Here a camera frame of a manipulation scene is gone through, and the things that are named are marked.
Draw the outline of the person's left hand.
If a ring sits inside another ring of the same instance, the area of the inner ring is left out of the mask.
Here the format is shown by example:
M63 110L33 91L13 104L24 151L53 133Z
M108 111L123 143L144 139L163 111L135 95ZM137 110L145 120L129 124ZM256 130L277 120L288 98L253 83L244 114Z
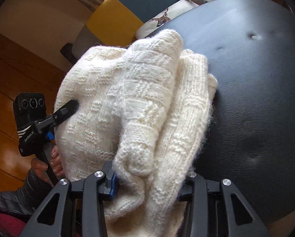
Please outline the person's left hand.
M53 172L59 178L63 178L65 176L63 166L61 163L61 156L57 146L54 146L51 151L51 160L50 165L52 167ZM48 179L45 175L45 171L47 170L48 166L46 163L40 161L37 158L33 158L31 160L31 168L33 169L34 173L37 177L45 182L48 182Z

